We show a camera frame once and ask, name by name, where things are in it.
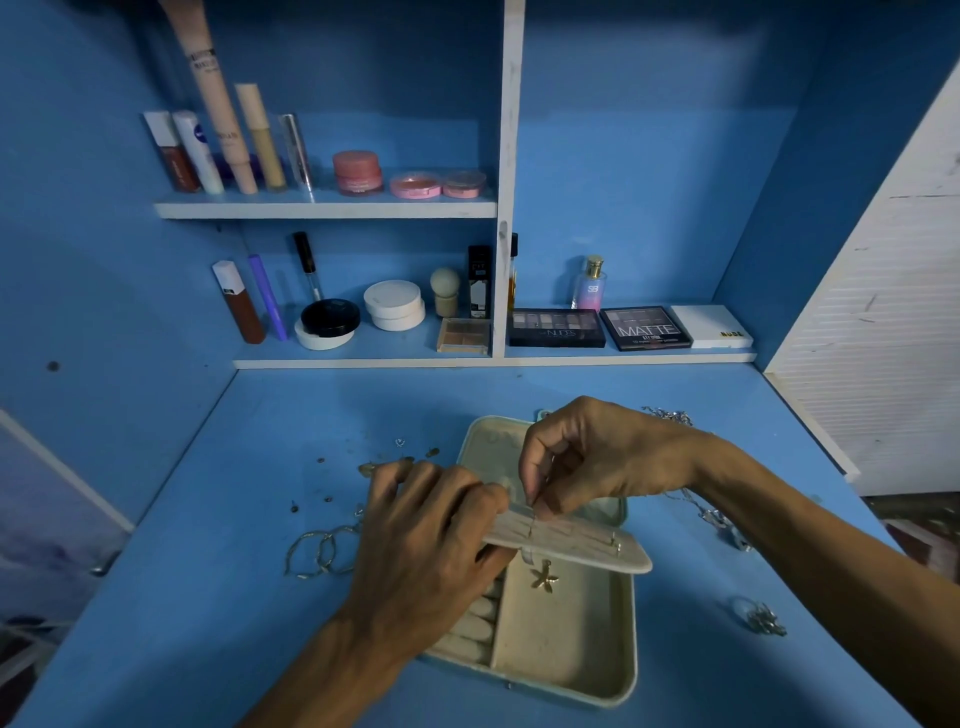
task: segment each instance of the blue desk surface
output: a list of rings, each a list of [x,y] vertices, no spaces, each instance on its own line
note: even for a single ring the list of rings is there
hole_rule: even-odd
[[[579,394],[684,409],[887,540],[748,364],[239,372],[15,725],[232,725],[347,592],[347,577],[281,572],[302,531],[352,522],[368,484],[359,464],[431,448],[450,464],[475,418],[533,419]],[[634,499],[627,527],[654,569],[636,579],[640,676],[622,707],[508,691],[417,660],[359,724],[916,725],[758,554],[727,546],[691,505]],[[744,628],[731,611],[739,597],[769,604],[789,635]]]

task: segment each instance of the concealer tube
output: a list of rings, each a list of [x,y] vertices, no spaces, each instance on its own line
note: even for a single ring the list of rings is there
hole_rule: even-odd
[[[250,167],[250,153],[240,134],[240,125],[230,103],[217,53],[213,50],[204,0],[160,0],[160,6],[167,13],[180,47],[190,61],[193,77],[204,97],[206,111],[213,120],[220,148],[233,171],[237,186],[244,194],[255,194],[256,181]]]
[[[271,192],[282,192],[287,188],[287,181],[283,177],[283,167],[276,155],[274,140],[270,136],[270,121],[267,119],[267,110],[263,108],[260,89],[256,84],[235,84],[234,88],[247,120],[247,129],[253,137],[253,146],[260,159],[260,169],[263,170],[263,179],[267,181],[267,189]]]
[[[250,292],[243,284],[236,265],[232,260],[220,260],[213,264],[213,274],[220,283],[220,288],[224,292],[224,301],[227,302],[230,313],[233,314],[233,320],[240,329],[243,340],[248,344],[262,344],[267,338],[267,332],[260,323],[260,317],[256,315]]]

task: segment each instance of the right hand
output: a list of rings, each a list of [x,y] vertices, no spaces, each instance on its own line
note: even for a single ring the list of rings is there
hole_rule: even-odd
[[[520,481],[537,518],[604,496],[651,496],[694,485],[724,441],[618,404],[578,397],[527,430]]]

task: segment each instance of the matte eyeshadow palette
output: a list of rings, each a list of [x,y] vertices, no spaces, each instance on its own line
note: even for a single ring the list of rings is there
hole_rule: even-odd
[[[662,306],[604,308],[600,315],[622,352],[644,349],[681,349],[690,346],[683,333]]]
[[[512,347],[607,346],[600,317],[589,308],[515,308],[510,312],[507,336]]]

